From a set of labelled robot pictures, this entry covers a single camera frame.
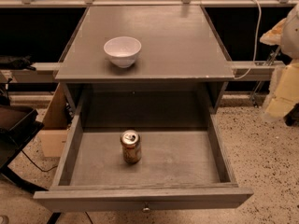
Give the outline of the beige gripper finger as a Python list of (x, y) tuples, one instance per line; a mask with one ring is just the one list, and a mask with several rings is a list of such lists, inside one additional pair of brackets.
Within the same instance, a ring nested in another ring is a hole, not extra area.
[(263, 102), (266, 120), (282, 119), (299, 103), (299, 62), (279, 66), (272, 74), (269, 94)]
[(282, 19), (272, 29), (264, 33), (260, 42), (269, 46), (279, 45), (285, 21), (286, 19)]

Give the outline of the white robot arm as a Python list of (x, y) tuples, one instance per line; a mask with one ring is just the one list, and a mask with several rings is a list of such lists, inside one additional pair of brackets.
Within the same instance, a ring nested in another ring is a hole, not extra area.
[(299, 103), (299, 4), (260, 38), (266, 45), (279, 45), (281, 52), (292, 59), (281, 74), (273, 74), (270, 94), (263, 103), (266, 119), (282, 119)]

